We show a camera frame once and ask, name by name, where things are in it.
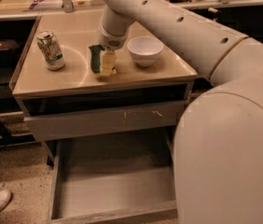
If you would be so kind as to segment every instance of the drawer front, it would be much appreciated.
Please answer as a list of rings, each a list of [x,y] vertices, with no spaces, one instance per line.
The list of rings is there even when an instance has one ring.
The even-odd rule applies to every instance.
[[[175,125],[186,103],[174,101],[35,116],[24,121],[37,141],[48,141]]]

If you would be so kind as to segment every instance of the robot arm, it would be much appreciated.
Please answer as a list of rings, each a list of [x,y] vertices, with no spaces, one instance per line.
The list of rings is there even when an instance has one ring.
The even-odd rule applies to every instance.
[[[138,21],[215,86],[183,114],[174,179],[183,224],[263,224],[263,44],[162,0],[104,0],[101,44]]]
[[[100,42],[105,48],[122,48],[129,27],[138,21],[215,86],[243,77],[263,65],[262,44],[186,9],[163,0],[104,1]],[[228,63],[231,51],[245,53],[246,49],[252,53],[252,64],[246,62],[249,57],[245,54]],[[229,72],[230,66],[234,67],[233,73]]]

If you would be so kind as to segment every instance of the white bowl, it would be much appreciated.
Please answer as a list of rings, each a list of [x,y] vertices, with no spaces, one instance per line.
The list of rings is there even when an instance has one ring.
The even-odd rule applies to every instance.
[[[131,58],[139,65],[149,66],[156,62],[163,50],[161,41],[151,36],[138,36],[128,42]]]

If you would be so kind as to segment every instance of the speckled floor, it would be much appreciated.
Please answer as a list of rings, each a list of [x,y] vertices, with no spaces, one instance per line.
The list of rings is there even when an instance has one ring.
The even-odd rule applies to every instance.
[[[13,199],[0,213],[0,224],[45,224],[52,168],[38,143],[0,149],[0,190],[10,189]],[[177,219],[151,224],[177,224]]]

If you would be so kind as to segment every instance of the cabinet top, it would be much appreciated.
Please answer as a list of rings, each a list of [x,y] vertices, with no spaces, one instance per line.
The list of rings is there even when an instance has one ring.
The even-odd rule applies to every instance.
[[[102,89],[124,90],[158,86],[164,82],[189,82],[197,76],[185,61],[166,46],[156,63],[148,67],[137,65],[130,57],[127,42],[136,36],[153,35],[136,22],[131,26],[124,47],[116,51],[117,74],[95,77],[90,69],[89,47],[99,44],[98,24],[101,15],[101,9],[42,15],[13,95],[33,98],[89,93]],[[65,67],[60,70],[47,69],[45,58],[36,44],[36,35],[43,30],[53,31],[59,40],[65,60]]]

